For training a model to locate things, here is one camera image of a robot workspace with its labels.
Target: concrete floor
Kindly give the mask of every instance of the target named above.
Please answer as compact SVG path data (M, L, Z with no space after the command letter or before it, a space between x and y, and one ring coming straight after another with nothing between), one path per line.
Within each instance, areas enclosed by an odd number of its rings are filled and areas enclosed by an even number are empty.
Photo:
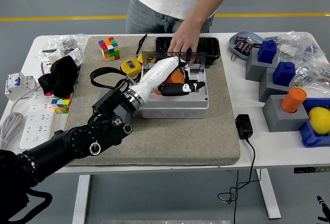
M125 20L1 21L77 15L125 15L129 0L0 0L0 79L21 70L40 35L124 33ZM217 13L330 12L329 0L225 0ZM329 16L215 18L211 32L306 31L330 55ZM0 113L8 99L0 95ZM240 171L246 180L247 171ZM258 183L240 191L236 223L316 223L322 216L316 196L330 204L330 174L295 175L293 168L269 169L282 219L268 220ZM217 198L235 184L236 171L190 171L92 176L86 223L107 219L233 220L231 205ZM37 186L53 203L30 223L72 223L78 176L53 175ZM31 204L38 201L31 199Z

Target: yellow floor line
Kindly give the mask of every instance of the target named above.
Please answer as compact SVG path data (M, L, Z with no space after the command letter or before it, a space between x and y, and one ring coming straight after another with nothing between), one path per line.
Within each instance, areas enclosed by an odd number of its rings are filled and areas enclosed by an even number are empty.
M217 18L223 17L291 17L291 16L330 16L330 12L323 13L237 13L237 14L215 14Z
M321 13L232 13L215 14L216 18L241 17L292 17L292 16L330 16L330 12ZM81 16L44 16L44 17L8 17L0 18L0 22L29 22L29 21L68 21L68 20L120 20L126 15L81 15Z

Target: white table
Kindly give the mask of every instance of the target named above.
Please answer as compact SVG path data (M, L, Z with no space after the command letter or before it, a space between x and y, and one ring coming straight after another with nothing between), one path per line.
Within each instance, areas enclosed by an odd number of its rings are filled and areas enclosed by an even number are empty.
M296 132L272 132L268 131L265 118L262 113L264 103L258 101L258 82L245 80L245 61L236 59L234 62L230 60L232 52L228 49L229 39L236 33L209 33L206 36L212 36L219 39L221 56L225 69L230 98L233 105L234 117L238 114L248 114L250 116L253 135L250 138L251 144L256 150L255 168L270 168L270 167L304 167L304 166L328 166L330 165L330 147L305 148L301 142L301 136ZM279 32L257 33L262 38L274 36ZM34 76L38 79L41 76L40 62L35 58L35 55L40 51L46 41L52 36L37 37L27 55L25 63L22 67L22 73L25 76ZM329 97L314 89L307 88L308 97ZM9 114L12 102L8 102L2 120ZM15 111L27 114L30 106L30 99L21 100L16 106ZM56 115L52 129L54 131L64 129L66 115ZM15 153L21 153L19 147L22 131L14 138L7 149ZM241 157L234 165L229 166L194 166L194 167L173 167L173 166L121 166L121 167L65 167L58 173L71 173L84 175L79 181L77 203L80 202L80 207L77 207L75 216L80 216L86 209L87 203L89 175L111 172L130 172L130 171L160 171L160 170L199 170L199 169L247 169L251 167L252 151L246 141L240 140ZM275 195L272 191L271 182L267 170L262 170L262 181L260 182L266 206L268 208L270 218L280 218Z

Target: blue tray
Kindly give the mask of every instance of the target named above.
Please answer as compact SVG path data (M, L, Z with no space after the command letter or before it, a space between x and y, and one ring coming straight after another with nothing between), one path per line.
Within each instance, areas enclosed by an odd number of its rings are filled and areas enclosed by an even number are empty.
M330 105L330 98L307 98L303 106L308 113L314 107L327 107ZM330 136L317 136L309 120L299 129L302 142L307 148L330 146Z
M235 34L234 36L232 36L230 39L229 39L229 49L235 53L236 55L238 55L240 58L244 59L244 60L247 60L248 59L248 56L245 56L243 55L242 53L240 53L239 51L235 50L235 39L236 39L236 36L240 36L240 37L250 37L252 38L253 40L255 40L256 42L258 43L262 43L264 41L264 39L258 35L256 35L255 33L253 32L249 32L249 31L242 31L242 32L239 32L237 34Z

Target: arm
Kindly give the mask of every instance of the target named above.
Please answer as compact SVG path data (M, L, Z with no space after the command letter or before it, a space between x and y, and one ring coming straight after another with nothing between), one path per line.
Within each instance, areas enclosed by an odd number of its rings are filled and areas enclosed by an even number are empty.
M168 51L187 51L188 48L191 48L192 52L195 52L204 22L223 1L200 0L179 26Z

